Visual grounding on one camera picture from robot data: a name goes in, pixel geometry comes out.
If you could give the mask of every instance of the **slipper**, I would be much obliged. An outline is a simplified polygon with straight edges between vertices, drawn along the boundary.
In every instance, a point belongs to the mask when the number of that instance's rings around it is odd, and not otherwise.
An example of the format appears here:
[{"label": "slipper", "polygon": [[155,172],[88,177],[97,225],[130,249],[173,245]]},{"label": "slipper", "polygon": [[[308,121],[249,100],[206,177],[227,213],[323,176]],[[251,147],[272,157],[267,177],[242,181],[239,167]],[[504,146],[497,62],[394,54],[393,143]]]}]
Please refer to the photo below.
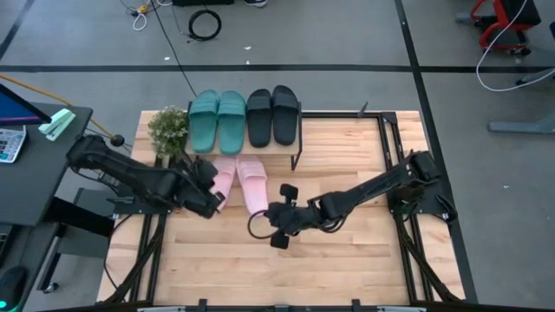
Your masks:
[{"label": "slipper", "polygon": [[219,98],[218,140],[223,154],[241,152],[245,140],[245,99],[235,91],[225,91]]},{"label": "slipper", "polygon": [[249,141],[254,147],[265,147],[271,137],[271,94],[266,89],[254,91],[246,102],[246,124]]},{"label": "slipper", "polygon": [[206,90],[191,104],[189,116],[189,140],[197,153],[208,153],[214,148],[218,125],[218,94]]},{"label": "slipper", "polygon": [[218,211],[222,211],[235,179],[235,157],[218,156],[212,164],[218,169],[218,174],[214,177],[214,186],[210,192],[212,194],[221,192],[225,196],[225,200],[218,206]]},{"label": "slipper", "polygon": [[266,192],[266,172],[264,165],[255,155],[237,156],[237,175],[243,187],[246,209],[251,216],[258,211],[268,209]]},{"label": "slipper", "polygon": [[298,101],[297,97],[286,86],[277,86],[271,95],[274,120],[274,139],[276,142],[289,146],[297,138]]}]

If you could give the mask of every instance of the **green plant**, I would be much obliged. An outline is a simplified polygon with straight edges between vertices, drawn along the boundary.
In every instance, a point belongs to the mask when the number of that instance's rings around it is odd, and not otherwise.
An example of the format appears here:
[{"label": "green plant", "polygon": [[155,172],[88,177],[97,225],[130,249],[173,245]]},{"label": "green plant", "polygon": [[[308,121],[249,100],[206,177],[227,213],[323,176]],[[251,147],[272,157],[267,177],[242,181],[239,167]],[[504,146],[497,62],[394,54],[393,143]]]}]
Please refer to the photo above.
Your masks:
[{"label": "green plant", "polygon": [[166,107],[148,123],[149,135],[158,156],[180,158],[185,148],[188,118],[185,111]]}]

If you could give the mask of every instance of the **concrete floor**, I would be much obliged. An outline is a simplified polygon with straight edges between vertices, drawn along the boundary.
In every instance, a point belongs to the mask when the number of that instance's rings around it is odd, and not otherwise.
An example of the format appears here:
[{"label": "concrete floor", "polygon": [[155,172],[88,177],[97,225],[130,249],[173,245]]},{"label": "concrete floor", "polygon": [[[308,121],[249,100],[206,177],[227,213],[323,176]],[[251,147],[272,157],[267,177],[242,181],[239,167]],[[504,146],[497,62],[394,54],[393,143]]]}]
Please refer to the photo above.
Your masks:
[{"label": "concrete floor", "polygon": [[[129,5],[139,0],[127,0]],[[504,54],[487,57],[485,66],[555,65],[555,41],[548,33],[555,3],[536,0],[544,20],[529,32],[532,54],[518,60]],[[402,0],[415,51],[422,66],[471,68],[481,57],[478,31],[457,25],[454,15],[474,0]],[[0,2],[0,40],[24,6]],[[182,64],[356,64],[400,66],[395,72],[370,67],[310,70],[197,70],[188,77],[197,92],[235,89],[244,96],[256,88],[291,86],[306,109],[358,109],[366,101],[374,110],[420,110],[421,103],[394,1],[270,0],[257,10],[240,1],[214,6],[224,23],[211,42],[186,42],[175,27],[171,8],[159,13]],[[192,8],[176,8],[186,25]],[[35,1],[1,57],[0,71],[92,107],[94,117],[128,140],[134,137],[143,109],[185,106],[193,99],[179,72],[141,71],[146,65],[174,65],[172,52],[154,14],[141,32],[131,28],[118,1]],[[200,21],[201,28],[211,22]],[[132,72],[10,72],[10,66],[136,65]],[[487,74],[486,83],[510,87],[521,75]],[[474,74],[423,74],[424,86],[459,210],[477,297],[481,303],[555,309],[555,234],[552,214],[555,153],[551,136],[489,133],[491,120],[533,121],[555,111],[555,84],[511,93],[486,91]],[[29,101],[52,100],[6,83]],[[68,173],[58,195],[72,199],[79,186],[99,188]],[[94,302],[101,261],[63,257],[55,273],[61,288],[51,295],[35,292],[28,311]]]}]

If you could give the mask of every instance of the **green slipper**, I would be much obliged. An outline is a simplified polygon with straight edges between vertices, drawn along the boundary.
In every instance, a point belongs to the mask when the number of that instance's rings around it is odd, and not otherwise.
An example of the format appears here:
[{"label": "green slipper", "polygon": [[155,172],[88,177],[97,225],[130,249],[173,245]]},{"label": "green slipper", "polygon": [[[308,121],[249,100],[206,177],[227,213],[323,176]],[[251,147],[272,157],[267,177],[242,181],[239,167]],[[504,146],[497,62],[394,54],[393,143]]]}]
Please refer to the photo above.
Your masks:
[{"label": "green slipper", "polygon": [[241,94],[225,91],[219,98],[218,140],[223,154],[241,152],[245,138],[246,102]]},{"label": "green slipper", "polygon": [[206,90],[191,104],[189,112],[189,140],[197,153],[208,153],[214,148],[218,125],[218,94]]}]

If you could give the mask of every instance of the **monitor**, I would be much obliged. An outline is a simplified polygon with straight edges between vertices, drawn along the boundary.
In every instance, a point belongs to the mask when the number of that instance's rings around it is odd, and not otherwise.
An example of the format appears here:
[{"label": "monitor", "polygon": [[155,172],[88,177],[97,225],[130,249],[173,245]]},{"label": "monitor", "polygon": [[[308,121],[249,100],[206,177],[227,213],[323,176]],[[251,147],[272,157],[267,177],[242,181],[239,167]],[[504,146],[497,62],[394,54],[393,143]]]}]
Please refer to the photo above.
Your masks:
[{"label": "monitor", "polygon": [[45,113],[0,84],[0,126],[50,123]]}]

